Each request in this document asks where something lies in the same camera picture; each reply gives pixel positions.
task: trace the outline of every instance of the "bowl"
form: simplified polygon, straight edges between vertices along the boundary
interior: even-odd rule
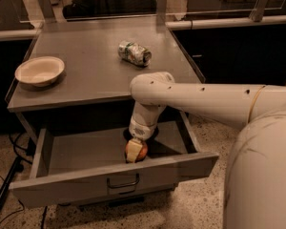
[[[60,58],[44,56],[22,63],[15,72],[16,79],[36,87],[46,87],[55,82],[65,70],[65,63]]]

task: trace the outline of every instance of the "open drawer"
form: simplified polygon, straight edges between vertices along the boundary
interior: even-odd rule
[[[217,154],[194,148],[187,121],[184,113],[167,108],[148,140],[148,155],[137,163],[126,163],[124,149],[131,138],[127,125],[66,135],[43,128],[30,178],[13,182],[10,189],[29,208],[84,205],[174,189],[180,181],[207,177]]]

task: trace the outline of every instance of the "can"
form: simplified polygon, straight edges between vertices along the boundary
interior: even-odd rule
[[[145,68],[152,59],[152,53],[135,42],[122,41],[118,46],[118,54],[126,61]]]

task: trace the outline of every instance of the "floor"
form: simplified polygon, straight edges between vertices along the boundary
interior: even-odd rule
[[[185,7],[186,0],[168,2],[168,11],[181,13]],[[62,205],[28,209],[9,193],[0,213],[0,228],[221,229],[226,161],[238,130],[195,115],[189,118],[201,150],[219,154],[209,177],[180,182],[174,191],[149,194],[137,203],[118,207],[99,203],[81,210]],[[17,136],[12,134],[11,138],[15,140]],[[21,135],[17,144],[26,147],[28,136]],[[0,135],[0,187],[14,159],[9,136]],[[27,162],[22,164],[24,171],[17,173],[14,180],[28,177],[31,166]]]

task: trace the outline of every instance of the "white robotic arm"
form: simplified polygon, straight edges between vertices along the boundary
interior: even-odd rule
[[[169,73],[146,73],[131,93],[135,143],[152,136],[165,106],[242,129],[228,160],[224,228],[286,228],[286,87],[181,84]]]

